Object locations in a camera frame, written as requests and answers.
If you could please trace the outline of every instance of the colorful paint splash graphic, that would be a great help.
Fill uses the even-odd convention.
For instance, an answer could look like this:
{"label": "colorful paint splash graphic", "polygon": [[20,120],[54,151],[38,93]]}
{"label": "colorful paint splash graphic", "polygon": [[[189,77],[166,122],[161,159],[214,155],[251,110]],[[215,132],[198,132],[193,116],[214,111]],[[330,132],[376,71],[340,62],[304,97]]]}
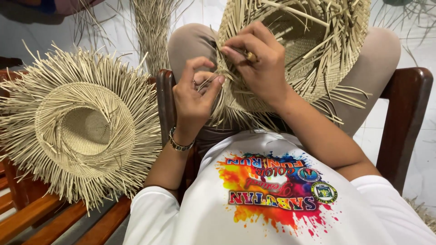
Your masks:
{"label": "colorful paint splash graphic", "polygon": [[[310,168],[305,159],[288,153],[275,157],[272,152],[267,155],[241,152],[241,156],[229,154],[225,161],[218,161],[219,177],[229,190],[228,204],[235,207],[234,222],[253,223],[262,217],[276,232],[286,232],[283,226],[289,226],[297,235],[297,222],[303,220],[309,227],[307,232],[317,235],[318,226],[326,227],[320,208],[331,211],[337,193],[333,189],[336,196],[328,197],[332,193],[325,191],[328,184],[323,185],[321,173]],[[320,193],[325,196],[315,197],[312,185],[320,186]]]}

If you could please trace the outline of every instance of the circular logo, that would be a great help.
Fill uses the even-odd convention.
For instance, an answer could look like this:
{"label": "circular logo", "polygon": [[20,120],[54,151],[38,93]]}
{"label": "circular logo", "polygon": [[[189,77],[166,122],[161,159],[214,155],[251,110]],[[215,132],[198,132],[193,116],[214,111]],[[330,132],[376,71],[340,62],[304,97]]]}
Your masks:
{"label": "circular logo", "polygon": [[324,182],[313,183],[310,190],[313,197],[322,203],[332,203],[337,198],[336,189]]}
{"label": "circular logo", "polygon": [[309,167],[300,168],[297,174],[298,177],[300,177],[300,179],[307,182],[316,182],[321,178],[320,173],[318,173],[318,171],[311,169]]}

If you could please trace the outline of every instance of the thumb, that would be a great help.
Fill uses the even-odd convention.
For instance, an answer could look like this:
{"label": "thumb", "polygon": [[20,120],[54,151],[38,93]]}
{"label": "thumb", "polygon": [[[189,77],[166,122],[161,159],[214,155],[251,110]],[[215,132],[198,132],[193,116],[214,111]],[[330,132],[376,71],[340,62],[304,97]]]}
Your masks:
{"label": "thumb", "polygon": [[217,97],[219,91],[221,90],[224,80],[225,80],[224,76],[218,76],[209,85],[208,90],[203,95],[203,98],[208,105],[212,106],[212,104],[214,103],[215,98]]}
{"label": "thumb", "polygon": [[251,72],[252,67],[248,65],[247,59],[242,54],[228,46],[224,46],[221,52],[226,55],[227,59],[235,64],[236,69],[242,76],[248,75]]}

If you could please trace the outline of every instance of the sleeve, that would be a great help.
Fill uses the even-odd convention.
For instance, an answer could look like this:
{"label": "sleeve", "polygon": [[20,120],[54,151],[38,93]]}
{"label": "sleeve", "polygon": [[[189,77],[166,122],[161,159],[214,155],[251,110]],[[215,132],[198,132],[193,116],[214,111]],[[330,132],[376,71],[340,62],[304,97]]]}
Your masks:
{"label": "sleeve", "polygon": [[436,244],[436,235],[387,179],[367,175],[351,181],[351,184],[368,201],[396,244]]}
{"label": "sleeve", "polygon": [[124,245],[169,244],[180,206],[167,190],[152,186],[142,189],[130,206]]}

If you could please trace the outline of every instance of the unfinished straw hat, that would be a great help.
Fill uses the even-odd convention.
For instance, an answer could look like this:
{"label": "unfinished straw hat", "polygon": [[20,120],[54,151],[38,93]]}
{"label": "unfinished straw hat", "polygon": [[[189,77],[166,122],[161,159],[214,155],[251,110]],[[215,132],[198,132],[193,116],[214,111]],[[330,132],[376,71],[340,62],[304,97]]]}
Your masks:
{"label": "unfinished straw hat", "polygon": [[213,125],[236,122],[240,127],[277,127],[273,111],[246,87],[220,49],[253,21],[261,21],[286,50],[285,78],[307,102],[342,124],[332,100],[364,108],[353,98],[358,88],[338,85],[356,62],[368,29],[369,0],[228,0],[217,39],[217,72],[226,81],[212,113]]}
{"label": "unfinished straw hat", "polygon": [[162,148],[148,74],[119,57],[53,46],[21,79],[1,83],[10,93],[0,102],[2,159],[88,209],[121,193],[133,197]]}

